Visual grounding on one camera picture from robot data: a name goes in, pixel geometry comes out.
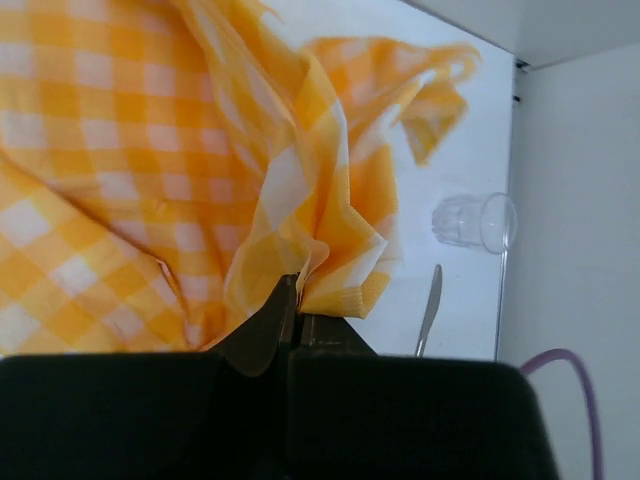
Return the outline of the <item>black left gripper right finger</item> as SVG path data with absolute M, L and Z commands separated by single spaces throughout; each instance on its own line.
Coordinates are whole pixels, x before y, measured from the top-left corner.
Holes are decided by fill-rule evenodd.
M 375 356 L 375 351 L 343 317 L 303 314 L 299 346 L 335 354 Z

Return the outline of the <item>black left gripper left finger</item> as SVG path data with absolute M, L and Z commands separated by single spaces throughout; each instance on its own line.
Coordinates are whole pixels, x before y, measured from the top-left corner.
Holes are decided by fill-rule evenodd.
M 206 351 L 242 377 L 260 377 L 290 349 L 296 328 L 296 275 L 284 275 L 264 305 L 220 343 Z

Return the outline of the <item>yellow white checkered cloth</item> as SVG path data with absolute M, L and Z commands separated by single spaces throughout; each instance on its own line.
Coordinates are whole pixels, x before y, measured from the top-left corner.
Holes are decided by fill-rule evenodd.
M 296 276 L 363 318 L 400 259 L 389 134 L 428 162 L 469 45 L 296 41 L 259 1 L 1 5 L 1 352 L 197 351 Z

